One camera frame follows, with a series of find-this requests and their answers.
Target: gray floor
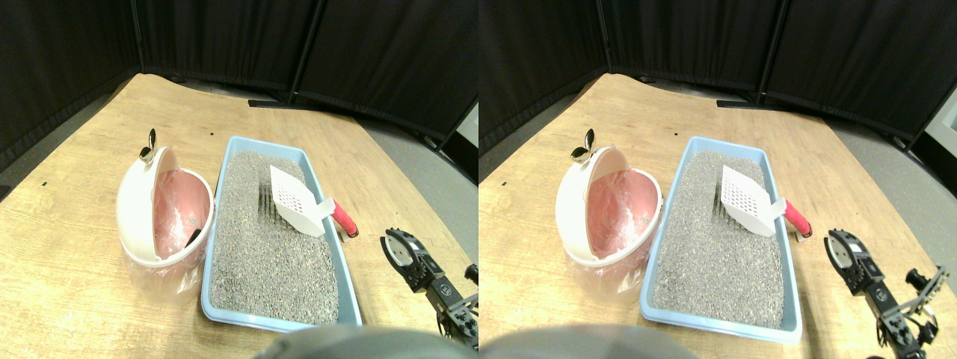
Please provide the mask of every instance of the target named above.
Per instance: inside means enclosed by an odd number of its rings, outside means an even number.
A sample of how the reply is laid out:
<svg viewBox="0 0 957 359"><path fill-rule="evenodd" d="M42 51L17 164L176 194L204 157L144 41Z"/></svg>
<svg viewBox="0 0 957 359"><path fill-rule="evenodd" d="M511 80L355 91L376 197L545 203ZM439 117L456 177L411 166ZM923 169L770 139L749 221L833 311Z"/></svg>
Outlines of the gray floor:
<svg viewBox="0 0 957 359"><path fill-rule="evenodd" d="M271 100L271 98L231 86L213 82L188 80L184 86L214 94L235 96L252 100ZM80 110L36 146L16 160L10 167L0 172L0 185L16 187L36 168L43 159L63 143L84 123L90 120L106 105L110 95L103 95ZM398 127L384 122L358 121L377 144L402 169L412 184L438 214L452 235L462 246L466 255L479 262L479 188L473 185L455 168L443 161L437 154L418 143L414 138Z"/></svg>
<svg viewBox="0 0 957 359"><path fill-rule="evenodd" d="M686 95L701 96L714 100L740 101L739 96L693 84L657 79L650 85ZM492 147L479 159L479 173L487 176L508 159L535 133L544 128L565 111L576 95L570 95L553 104L544 112L523 125L500 144ZM957 270L957 198L941 185L933 174L884 141L877 133L857 123L828 119L826 123L834 130L857 161L884 192L894 208L901 214L924 250L934 263L951 271ZM891 240L893 238L872 238ZM893 258L877 258L878 263ZM925 276L934 268L918 268ZM904 273L894 274L902 278ZM957 294L957 276L947 280L950 290Z"/></svg>

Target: table surface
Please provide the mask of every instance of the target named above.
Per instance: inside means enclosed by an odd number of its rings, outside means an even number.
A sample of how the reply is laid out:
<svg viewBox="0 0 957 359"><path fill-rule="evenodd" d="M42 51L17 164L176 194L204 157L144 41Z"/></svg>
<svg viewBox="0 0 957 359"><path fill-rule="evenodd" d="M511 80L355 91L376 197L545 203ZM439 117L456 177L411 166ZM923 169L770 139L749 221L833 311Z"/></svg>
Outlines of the table surface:
<svg viewBox="0 0 957 359"><path fill-rule="evenodd" d="M2 356L250 357L278 333L212 322L193 301L148 302L131 286L116 192L150 128L212 187L233 135L305 150L360 236L343 243L366 325L437 334L435 312L391 268L389 227L421 239L464 296L471 261L402 171L347 117L251 108L246 100L137 75L0 202Z"/></svg>
<svg viewBox="0 0 957 359"><path fill-rule="evenodd" d="M814 237L790 249L803 334L778 344L646 321L638 303L595 302L575 285L555 228L555 194L568 155L595 131L596 147L615 144L633 167L651 173L665 197L692 136L762 148L778 192L812 223ZM714 100L656 89L621 75L594 82L562 115L479 185L481 341L522 328L571 323L652 327L702 358L894 357L880 348L875 318L852 297L825 254L827 230L845 229L867 245L899 302L916 297L911 268L936 267L857 159L820 119L786 112L718 108ZM929 357L957 356L957 301L944 288L931 303L941 324Z"/></svg>

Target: plastic bag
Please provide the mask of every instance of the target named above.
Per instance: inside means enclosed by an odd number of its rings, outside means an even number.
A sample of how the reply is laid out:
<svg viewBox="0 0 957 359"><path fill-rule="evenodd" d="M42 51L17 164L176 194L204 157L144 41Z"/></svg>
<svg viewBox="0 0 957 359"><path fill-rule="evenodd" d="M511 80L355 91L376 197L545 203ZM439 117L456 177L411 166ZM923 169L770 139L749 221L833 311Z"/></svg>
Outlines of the plastic bag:
<svg viewBox="0 0 957 359"><path fill-rule="evenodd" d="M655 184L637 170L620 170L591 183L588 198L589 244L599 259L645 240L659 206Z"/></svg>
<svg viewBox="0 0 957 359"><path fill-rule="evenodd" d="M153 243L167 259L186 248L193 232L206 225L210 200L206 186L183 169L156 175L153 194Z"/></svg>
<svg viewBox="0 0 957 359"><path fill-rule="evenodd" d="M634 249L629 255L612 264L589 267L568 259L568 271L575 283L596 300L611 303L634 303L641 294L641 283L645 279L645 267L652 248L654 232L651 238Z"/></svg>
<svg viewBox="0 0 957 359"><path fill-rule="evenodd" d="M126 272L136 290L151 301L180 305L189 303L199 295L203 281L206 243L205 240L198 243L197 248L182 260L159 268L141 265L124 253Z"/></svg>
<svg viewBox="0 0 957 359"><path fill-rule="evenodd" d="M133 286L155 302L184 304L195 299L203 280L206 236L201 233L187 248L196 230L206 227L212 205L208 186L188 169L157 174L153 194L153 240L162 260L188 251L181 259L155 267L126 256Z"/></svg>
<svg viewBox="0 0 957 359"><path fill-rule="evenodd" d="M612 172L592 182L586 225L591 250L601 260L582 263L567 256L575 282L601 301L636 301L657 232L660 206L657 185L650 175L637 169ZM614 259L622 251L631 252Z"/></svg>

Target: blurry object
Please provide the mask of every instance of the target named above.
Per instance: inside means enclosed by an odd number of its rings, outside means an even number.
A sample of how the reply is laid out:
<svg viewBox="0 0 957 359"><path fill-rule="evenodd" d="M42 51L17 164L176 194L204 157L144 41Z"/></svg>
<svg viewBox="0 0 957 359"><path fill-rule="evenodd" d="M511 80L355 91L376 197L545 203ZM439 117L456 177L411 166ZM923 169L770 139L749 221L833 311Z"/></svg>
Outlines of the blurry object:
<svg viewBox="0 0 957 359"><path fill-rule="evenodd" d="M486 359L697 358L665 333L634 325L562 325L509 333L482 346Z"/></svg>
<svg viewBox="0 0 957 359"><path fill-rule="evenodd" d="M290 332L255 359L470 359L466 346L418 330L384 326L326 325Z"/></svg>

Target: black partition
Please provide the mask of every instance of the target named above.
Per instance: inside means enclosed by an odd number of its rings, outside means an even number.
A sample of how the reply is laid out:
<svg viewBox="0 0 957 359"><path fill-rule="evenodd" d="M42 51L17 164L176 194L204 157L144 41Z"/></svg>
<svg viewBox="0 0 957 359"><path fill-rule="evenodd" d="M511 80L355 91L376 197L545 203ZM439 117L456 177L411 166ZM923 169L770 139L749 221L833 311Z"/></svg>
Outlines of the black partition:
<svg viewBox="0 0 957 359"><path fill-rule="evenodd" d="M477 7L476 0L2 2L0 170L140 71L300 90L300 98L444 144L479 96Z"/></svg>
<svg viewBox="0 0 957 359"><path fill-rule="evenodd" d="M445 139L479 92L476 8L328 1L299 94Z"/></svg>
<svg viewBox="0 0 957 359"><path fill-rule="evenodd" d="M139 67L129 2L0 2L0 170Z"/></svg>
<svg viewBox="0 0 957 359"><path fill-rule="evenodd" d="M482 153L608 71L594 1L479 2Z"/></svg>
<svg viewBox="0 0 957 359"><path fill-rule="evenodd" d="M795 1L768 96L915 139L957 79L953 1Z"/></svg>
<svg viewBox="0 0 957 359"><path fill-rule="evenodd" d="M601 0L611 72L756 91L779 3Z"/></svg>
<svg viewBox="0 0 957 359"><path fill-rule="evenodd" d="M285 91L318 0L136 0L146 71Z"/></svg>
<svg viewBox="0 0 957 359"><path fill-rule="evenodd" d="M748 92L764 83L757 99L865 123L909 144L957 83L952 0L482 5L481 153L606 70Z"/></svg>

